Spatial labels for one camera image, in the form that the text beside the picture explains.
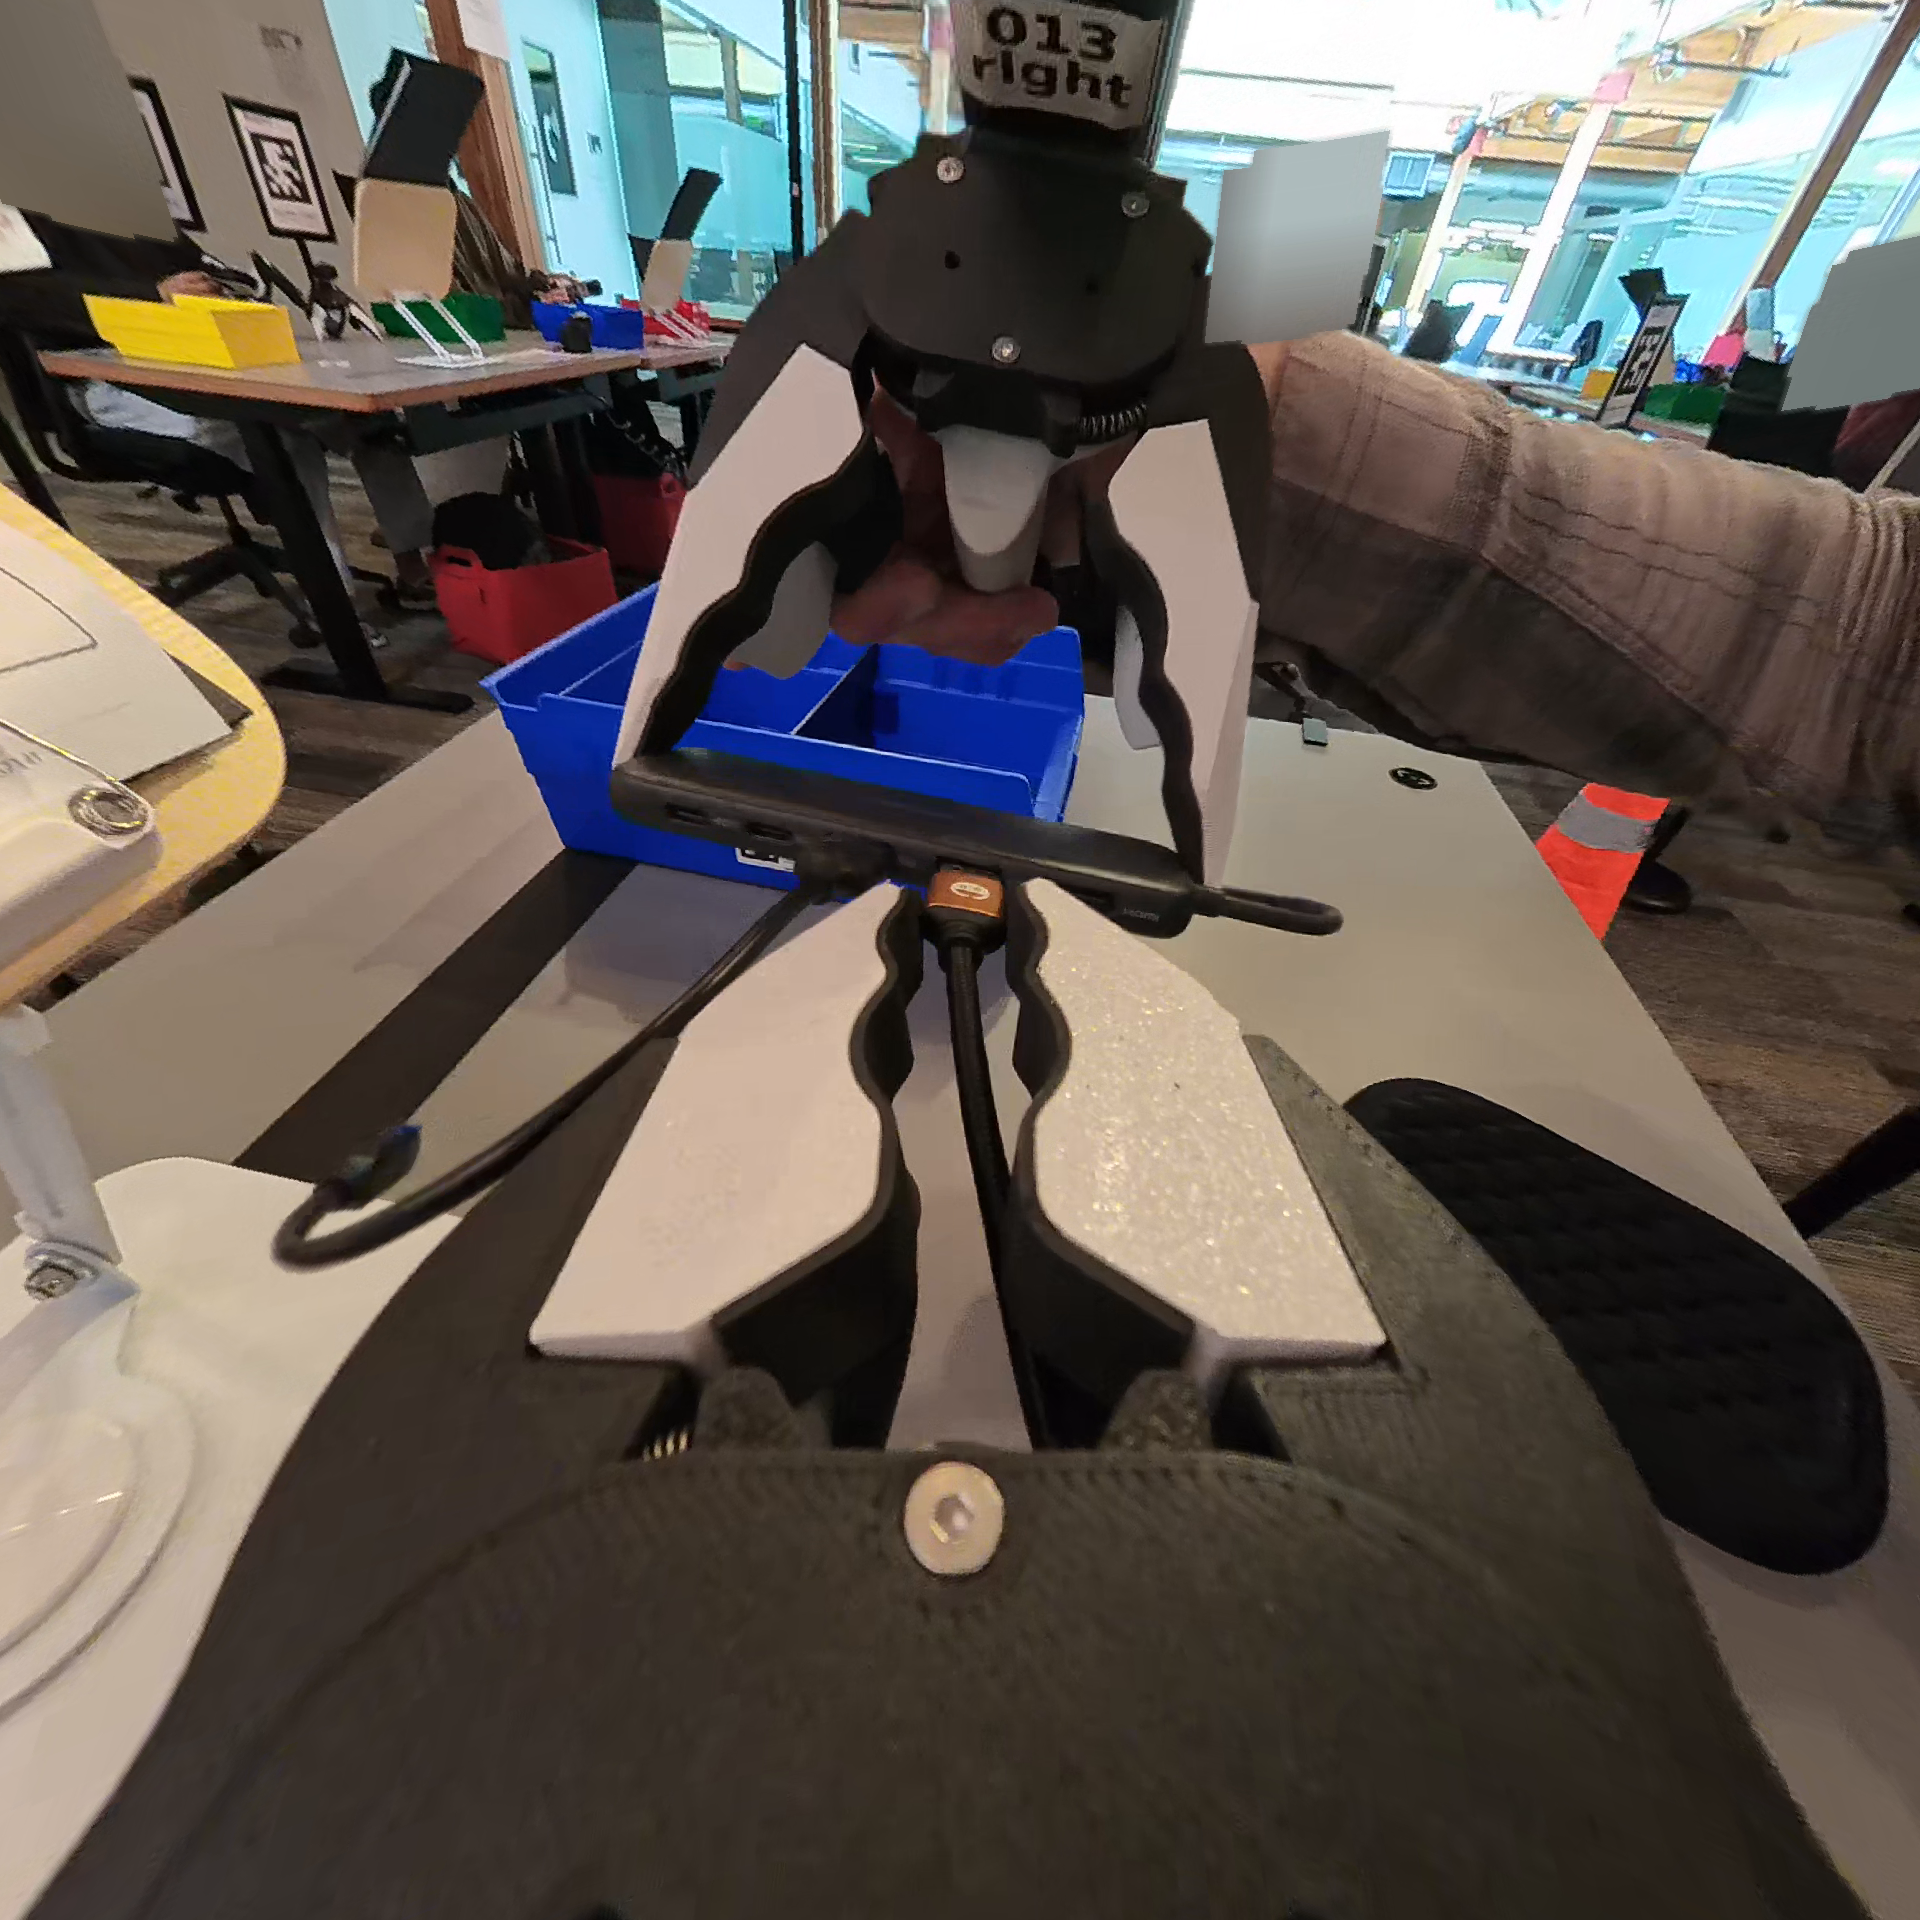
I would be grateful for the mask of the slim black usb hub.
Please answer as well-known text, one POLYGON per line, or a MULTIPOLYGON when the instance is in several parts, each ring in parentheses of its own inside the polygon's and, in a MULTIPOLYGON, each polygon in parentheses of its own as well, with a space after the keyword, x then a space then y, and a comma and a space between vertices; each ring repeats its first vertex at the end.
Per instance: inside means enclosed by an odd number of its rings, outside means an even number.
POLYGON ((615 763, 608 800, 627 819, 706 837, 750 856, 787 856, 808 873, 931 886, 941 865, 999 886, 1052 876, 1102 920, 1175 935, 1222 920, 1175 850, 1065 827, 982 803, 917 800, 727 754, 660 754, 615 763))

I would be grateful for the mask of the red plastic bin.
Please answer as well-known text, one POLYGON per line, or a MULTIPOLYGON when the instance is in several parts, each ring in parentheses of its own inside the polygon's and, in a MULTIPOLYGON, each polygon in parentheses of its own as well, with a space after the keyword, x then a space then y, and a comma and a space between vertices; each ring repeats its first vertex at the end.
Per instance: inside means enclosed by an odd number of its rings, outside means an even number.
POLYGON ((487 565, 475 548, 433 548, 445 639, 487 666, 517 666, 620 601, 615 555, 557 542, 547 562, 487 565))

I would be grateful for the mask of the yellow plastic bin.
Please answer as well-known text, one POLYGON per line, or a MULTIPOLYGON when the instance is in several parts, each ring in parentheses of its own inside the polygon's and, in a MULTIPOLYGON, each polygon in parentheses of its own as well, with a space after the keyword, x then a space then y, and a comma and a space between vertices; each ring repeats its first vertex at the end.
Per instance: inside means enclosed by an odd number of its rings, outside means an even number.
POLYGON ((84 295, 98 340, 136 365, 189 365, 189 372, 273 372, 303 365, 303 340, 283 306, 273 303, 107 303, 84 295))

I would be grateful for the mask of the instruction sheet on stand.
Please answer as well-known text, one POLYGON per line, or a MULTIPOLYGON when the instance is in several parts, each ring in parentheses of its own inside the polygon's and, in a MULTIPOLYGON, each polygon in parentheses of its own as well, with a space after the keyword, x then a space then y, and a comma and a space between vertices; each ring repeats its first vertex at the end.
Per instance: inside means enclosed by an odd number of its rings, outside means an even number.
POLYGON ((158 905, 180 905, 180 898, 225 865, 263 815, 283 800, 283 731, 263 703, 263 691, 240 677, 240 666, 207 639, 186 611, 164 607, 145 585, 114 571, 106 555, 91 555, 74 531, 54 525, 33 503, 19 494, 0 494, 0 513, 9 531, 33 539, 38 548, 61 555, 106 601, 131 611, 131 625, 168 648, 186 673, 214 684, 225 702, 240 703, 240 724, 204 744, 194 757, 180 757, 168 771, 149 771, 131 782, 131 792, 158 809, 158 856, 145 873, 106 893, 74 927, 38 935, 0 969, 0 1008, 33 999, 55 969, 84 961, 91 950, 114 941, 125 927, 136 927, 158 905))

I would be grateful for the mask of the green plastic bin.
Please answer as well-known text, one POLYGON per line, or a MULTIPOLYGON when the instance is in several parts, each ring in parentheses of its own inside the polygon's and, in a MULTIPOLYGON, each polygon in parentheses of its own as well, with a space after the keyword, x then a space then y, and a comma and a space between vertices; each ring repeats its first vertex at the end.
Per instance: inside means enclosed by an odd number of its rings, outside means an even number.
POLYGON ((439 295, 439 303, 371 303, 371 317, 395 340, 433 340, 445 350, 495 347, 506 333, 504 303, 489 295, 439 295))

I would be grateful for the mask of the white stand base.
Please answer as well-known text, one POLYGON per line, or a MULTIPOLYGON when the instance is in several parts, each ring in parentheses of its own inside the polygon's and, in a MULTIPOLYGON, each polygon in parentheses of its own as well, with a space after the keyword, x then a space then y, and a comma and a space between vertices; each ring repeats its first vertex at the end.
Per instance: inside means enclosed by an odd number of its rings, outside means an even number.
POLYGON ((3 1014, 0 1912, 30 1912, 149 1742, 315 1396, 421 1242, 297 1275, 297 1182, 164 1159, 91 1185, 3 1014))

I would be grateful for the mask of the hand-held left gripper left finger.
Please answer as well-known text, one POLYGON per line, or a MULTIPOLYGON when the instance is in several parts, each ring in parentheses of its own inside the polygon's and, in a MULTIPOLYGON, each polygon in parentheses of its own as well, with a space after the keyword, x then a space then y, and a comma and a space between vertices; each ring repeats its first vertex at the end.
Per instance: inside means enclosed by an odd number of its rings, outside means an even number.
POLYGON ((771 1371, 834 1443, 886 1443, 917 1319, 912 995, 917 898, 872 886, 689 1017, 533 1349, 771 1371))

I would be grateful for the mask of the wooden work table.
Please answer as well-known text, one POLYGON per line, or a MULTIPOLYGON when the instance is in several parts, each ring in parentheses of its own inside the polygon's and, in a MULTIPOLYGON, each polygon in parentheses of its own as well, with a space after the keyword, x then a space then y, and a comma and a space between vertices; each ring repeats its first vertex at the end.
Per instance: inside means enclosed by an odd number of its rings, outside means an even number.
POLYGON ((297 365, 263 372, 149 365, 107 347, 33 350, 33 365, 55 384, 131 389, 164 398, 168 410, 240 429, 277 542, 329 654, 329 666, 290 661, 263 673, 263 687, 356 703, 470 710, 475 702, 454 687, 416 687, 380 677, 356 601, 315 525, 315 511, 297 482, 297 435, 340 421, 356 440, 396 440, 396 453, 520 440, 544 531, 596 539, 600 513, 578 421, 615 402, 615 378, 675 378, 689 398, 706 398, 735 333, 739 323, 714 323, 712 333, 587 350, 506 333, 495 350, 480 358, 433 358, 402 350, 396 340, 351 333, 315 340, 297 365))

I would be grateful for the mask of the person's right forearm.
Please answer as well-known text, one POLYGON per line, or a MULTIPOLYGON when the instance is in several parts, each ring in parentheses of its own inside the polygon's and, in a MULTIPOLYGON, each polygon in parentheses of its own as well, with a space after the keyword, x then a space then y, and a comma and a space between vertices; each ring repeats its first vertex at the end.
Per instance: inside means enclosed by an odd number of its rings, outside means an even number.
POLYGON ((1913 498, 1545 421, 1347 329, 1256 365, 1258 661, 1457 757, 1913 845, 1913 498))

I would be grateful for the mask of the person's right hand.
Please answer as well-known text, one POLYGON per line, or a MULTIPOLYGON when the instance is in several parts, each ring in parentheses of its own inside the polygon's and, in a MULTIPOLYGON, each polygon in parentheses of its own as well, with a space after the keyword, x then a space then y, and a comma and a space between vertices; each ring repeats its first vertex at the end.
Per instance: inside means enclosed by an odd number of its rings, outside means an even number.
POLYGON ((1087 503, 1112 494, 1126 440, 1095 445, 1052 474, 1031 585, 972 591, 953 555, 941 445, 886 389, 866 398, 866 429, 902 494, 902 539, 834 601, 834 637, 854 648, 902 639, 939 661, 1006 666, 1026 639, 1056 632, 1065 607, 1052 585, 1076 585, 1087 503))

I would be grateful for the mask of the black wrist rest pad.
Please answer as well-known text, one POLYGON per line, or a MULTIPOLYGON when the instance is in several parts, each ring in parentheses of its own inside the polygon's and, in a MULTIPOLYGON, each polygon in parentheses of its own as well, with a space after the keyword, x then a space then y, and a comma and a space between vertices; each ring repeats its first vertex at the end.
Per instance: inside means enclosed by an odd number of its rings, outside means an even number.
POLYGON ((1886 1385, 1822 1286, 1478 1090, 1377 1080, 1347 1117, 1506 1265, 1671 1528, 1794 1576, 1879 1545, 1886 1385))

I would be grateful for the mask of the blue plastic bin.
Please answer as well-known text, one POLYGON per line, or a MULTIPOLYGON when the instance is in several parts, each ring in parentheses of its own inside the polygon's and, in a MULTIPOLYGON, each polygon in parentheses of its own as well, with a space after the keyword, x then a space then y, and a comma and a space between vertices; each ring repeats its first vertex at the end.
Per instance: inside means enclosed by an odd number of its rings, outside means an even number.
MULTIPOLYGON (((568 850, 787 893, 792 859, 780 856, 739 856, 615 809, 615 739, 653 593, 638 591, 489 673, 504 731, 568 850)), ((829 637, 799 677, 723 673, 682 744, 1065 819, 1083 716, 1076 632, 1049 632, 993 673, 829 637)))

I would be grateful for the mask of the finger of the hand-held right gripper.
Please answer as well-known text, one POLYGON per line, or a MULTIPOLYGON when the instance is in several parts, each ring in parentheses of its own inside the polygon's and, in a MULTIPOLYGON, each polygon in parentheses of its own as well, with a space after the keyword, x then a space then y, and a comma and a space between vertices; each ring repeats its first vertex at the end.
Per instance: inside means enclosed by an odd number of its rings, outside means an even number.
POLYGON ((1112 702, 1164 754, 1164 819, 1189 876, 1228 876, 1256 673, 1256 593, 1211 421, 1132 440, 1095 498, 1095 579, 1116 593, 1112 702))
POLYGON ((842 571, 879 555, 879 445, 852 365, 762 358, 747 333, 712 398, 691 487, 631 673, 615 771, 668 754, 747 648, 806 666, 842 571))

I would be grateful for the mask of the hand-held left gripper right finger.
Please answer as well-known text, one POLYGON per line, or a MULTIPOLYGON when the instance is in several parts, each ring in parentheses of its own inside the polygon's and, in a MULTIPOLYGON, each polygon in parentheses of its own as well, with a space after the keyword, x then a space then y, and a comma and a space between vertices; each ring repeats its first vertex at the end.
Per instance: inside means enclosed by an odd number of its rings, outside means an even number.
POLYGON ((1031 1105, 999 1309, 1039 1443, 1100 1443, 1154 1371, 1189 1383, 1211 1414, 1246 1371, 1385 1361, 1305 1149, 1211 982, 1052 876, 1009 893, 1006 982, 1031 1105))

